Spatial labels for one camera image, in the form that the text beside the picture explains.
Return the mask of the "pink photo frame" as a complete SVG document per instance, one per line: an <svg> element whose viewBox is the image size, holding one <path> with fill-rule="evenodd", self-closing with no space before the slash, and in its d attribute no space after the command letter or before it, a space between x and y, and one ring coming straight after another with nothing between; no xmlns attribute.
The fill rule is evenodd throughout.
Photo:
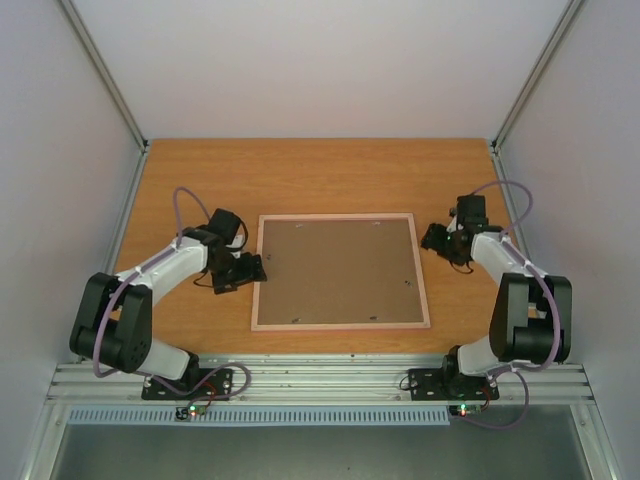
<svg viewBox="0 0 640 480"><path fill-rule="evenodd" d="M254 332L431 326L410 213L263 215L257 251Z"/></svg>

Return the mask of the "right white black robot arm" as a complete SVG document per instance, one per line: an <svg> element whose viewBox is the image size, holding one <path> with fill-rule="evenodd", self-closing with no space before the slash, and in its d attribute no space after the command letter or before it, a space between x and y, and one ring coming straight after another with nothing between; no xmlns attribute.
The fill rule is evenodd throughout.
<svg viewBox="0 0 640 480"><path fill-rule="evenodd" d="M413 370L412 395L470 400L496 395L491 382L509 369L539 371L565 362L571 350L572 285L546 273L489 222L486 200L460 196L449 225L432 223L421 240L453 266L482 267L498 286L488 334L456 345L438 369Z"/></svg>

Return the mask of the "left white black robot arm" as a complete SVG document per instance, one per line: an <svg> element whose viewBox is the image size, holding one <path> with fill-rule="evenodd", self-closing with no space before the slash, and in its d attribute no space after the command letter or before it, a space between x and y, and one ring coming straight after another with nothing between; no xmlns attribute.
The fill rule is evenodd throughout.
<svg viewBox="0 0 640 480"><path fill-rule="evenodd" d="M141 374L179 398L206 381L196 354L154 338L153 309L189 277L209 275L213 292L231 293L267 279L258 254L245 251L248 229L235 213L217 209L208 223L188 227L160 253L120 272L87 281L69 338L70 350L92 360L94 374Z"/></svg>

